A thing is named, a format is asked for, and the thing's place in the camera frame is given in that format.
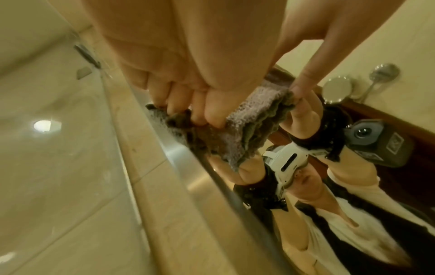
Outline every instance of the black vest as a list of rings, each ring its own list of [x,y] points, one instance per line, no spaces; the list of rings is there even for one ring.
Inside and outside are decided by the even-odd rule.
[[[352,275],[405,275],[435,274],[435,236],[426,227],[398,217],[373,205],[336,184],[329,177],[324,180],[334,196],[346,199],[350,205],[362,209],[378,219],[385,230],[406,251],[412,260],[412,267],[398,267],[375,259],[345,241],[340,240],[329,228],[325,218],[316,209],[298,202],[296,207],[313,219],[314,224],[325,236],[335,255]]]

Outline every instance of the white shirt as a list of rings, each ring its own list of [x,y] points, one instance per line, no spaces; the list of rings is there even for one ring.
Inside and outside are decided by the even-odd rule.
[[[349,193],[357,195],[408,221],[425,226],[428,228],[429,233],[435,236],[435,228],[403,208],[380,189],[379,184],[372,186],[350,185],[338,180],[329,169],[328,176],[335,183],[345,187]],[[343,212],[355,221],[358,227],[354,227],[344,221],[339,215],[323,209],[317,209],[317,214],[326,219],[332,232],[340,240],[383,262],[395,265],[408,265],[409,258],[407,254],[387,233],[380,221],[367,212],[354,208],[345,199],[336,199]],[[307,252],[323,264],[332,274],[350,274],[339,261],[322,232],[313,223],[313,220],[306,215],[302,215],[302,218],[306,221],[309,231]]]

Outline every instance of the person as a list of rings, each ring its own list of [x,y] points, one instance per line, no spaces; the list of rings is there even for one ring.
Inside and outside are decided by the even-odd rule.
[[[330,110],[325,108],[320,127],[300,123],[313,116],[311,105],[295,116],[294,112],[291,111],[292,116],[281,126],[301,146],[310,145],[329,120],[324,118],[331,117]],[[290,145],[282,147],[269,150],[277,154],[291,148]],[[380,189],[375,165],[346,146],[339,153],[338,162],[324,157],[319,160],[328,166],[326,179],[322,180],[309,163],[286,178],[292,180],[284,185],[285,192],[298,199],[296,207],[301,215],[288,198],[287,212],[270,207],[281,238],[300,251],[308,251],[335,275],[433,274],[435,228]],[[234,191],[239,195],[259,184],[276,185],[274,171],[282,171],[273,170],[270,157],[263,160],[260,155],[243,163],[237,173],[217,156],[210,157],[210,163],[221,177],[236,184]],[[264,211],[267,207],[258,209],[258,203],[253,204],[244,197],[252,196],[241,198],[271,228]]]
[[[126,79],[169,114],[224,127],[226,117],[301,41],[323,39],[291,91],[311,88],[376,31],[404,0],[81,0]]]

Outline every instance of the folded washcloth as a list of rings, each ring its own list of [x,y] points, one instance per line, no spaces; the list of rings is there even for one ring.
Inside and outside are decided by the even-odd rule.
[[[273,68],[255,91],[231,113],[224,129],[210,125],[194,126],[190,111],[168,116],[165,110],[149,104],[151,116],[168,128],[171,134],[193,151],[218,154],[231,168],[237,168],[264,145],[267,137],[278,130],[294,108],[289,86],[294,78],[281,68]]]

